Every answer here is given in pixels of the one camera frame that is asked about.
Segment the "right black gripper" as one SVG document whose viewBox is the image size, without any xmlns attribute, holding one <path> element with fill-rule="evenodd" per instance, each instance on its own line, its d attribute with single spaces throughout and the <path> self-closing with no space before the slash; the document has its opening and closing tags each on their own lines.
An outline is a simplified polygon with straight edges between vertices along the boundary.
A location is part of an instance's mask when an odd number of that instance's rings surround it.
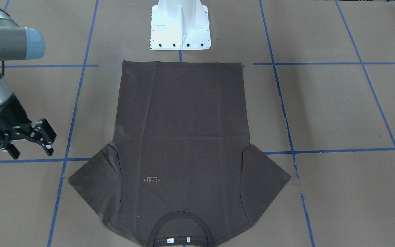
<svg viewBox="0 0 395 247">
<path fill-rule="evenodd" d="M 13 94 L 0 105 L 0 150 L 8 153 L 14 160 L 20 156 L 19 150 L 11 143 L 11 137 L 18 136 L 16 132 L 26 134 L 28 141 L 39 144 L 47 156 L 53 155 L 56 132 L 47 119 L 35 122 L 28 119 L 26 111 Z"/>
</svg>

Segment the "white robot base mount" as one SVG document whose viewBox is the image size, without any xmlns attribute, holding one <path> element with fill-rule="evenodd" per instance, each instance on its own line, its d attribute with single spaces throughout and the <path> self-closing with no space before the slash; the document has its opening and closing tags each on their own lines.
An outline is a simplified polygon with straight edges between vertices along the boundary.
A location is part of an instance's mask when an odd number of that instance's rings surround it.
<svg viewBox="0 0 395 247">
<path fill-rule="evenodd" d="M 151 14 L 151 50 L 211 48 L 208 7 L 200 0 L 160 0 Z"/>
</svg>

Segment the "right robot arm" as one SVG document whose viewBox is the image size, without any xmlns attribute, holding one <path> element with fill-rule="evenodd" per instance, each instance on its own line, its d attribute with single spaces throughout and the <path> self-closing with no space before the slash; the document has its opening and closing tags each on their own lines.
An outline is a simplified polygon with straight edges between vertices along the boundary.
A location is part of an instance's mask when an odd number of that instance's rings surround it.
<svg viewBox="0 0 395 247">
<path fill-rule="evenodd" d="M 19 26 L 0 7 L 0 62 L 42 58 L 45 42 L 42 34 L 33 28 Z M 17 159 L 19 150 L 12 143 L 27 140 L 40 145 L 48 156 L 52 156 L 56 133 L 46 119 L 31 121 L 24 107 L 4 78 L 0 69 L 0 150 Z"/>
</svg>

